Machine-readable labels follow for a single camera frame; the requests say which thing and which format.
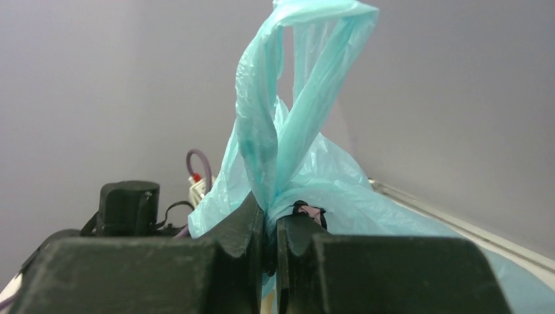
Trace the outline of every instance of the white connector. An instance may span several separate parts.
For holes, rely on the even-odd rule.
[[[216,181],[216,178],[212,177],[212,186],[214,186],[214,181]],[[189,182],[191,183],[191,187],[189,188],[189,201],[191,202],[192,206],[196,208],[196,206],[204,198],[204,191],[206,190],[206,178],[202,178],[198,182],[195,182],[194,177],[191,176],[189,177]]]

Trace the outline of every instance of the plastic bag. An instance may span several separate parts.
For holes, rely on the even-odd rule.
[[[212,191],[189,216],[193,237],[222,221],[251,190],[266,213],[269,235],[289,206],[304,200],[326,209],[332,234],[460,237],[373,192],[357,162],[319,133],[377,19],[378,9],[354,0],[274,1],[274,11],[239,62],[236,121]],[[291,113],[276,94],[287,26],[295,36]],[[484,251],[516,313],[555,309],[553,290],[510,260]],[[274,284],[264,275],[262,295]]]

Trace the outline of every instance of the white wall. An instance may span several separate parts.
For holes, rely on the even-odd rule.
[[[0,1],[0,286],[48,235],[81,228],[104,183],[159,182],[162,211],[187,197],[188,149],[219,169],[237,62],[271,10],[250,0]],[[339,109],[325,128],[349,149]],[[182,223],[178,212],[170,219]]]
[[[340,101],[369,175],[555,258],[555,1],[372,0]]]

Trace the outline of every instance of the purple cable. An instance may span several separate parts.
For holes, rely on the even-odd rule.
[[[204,189],[204,194],[206,195],[212,189],[212,170],[210,169],[210,163],[208,162],[208,158],[206,155],[198,149],[191,149],[187,153],[187,170],[189,171],[189,175],[194,175],[195,172],[192,170],[190,158],[192,155],[197,155],[204,166],[204,175],[206,176],[206,188]]]
[[[12,296],[9,296],[6,300],[0,302],[0,312],[2,312],[6,307],[12,305],[14,300],[16,299],[17,292],[14,293]]]
[[[187,224],[181,231],[173,237],[174,239],[179,239],[189,235],[189,225]]]

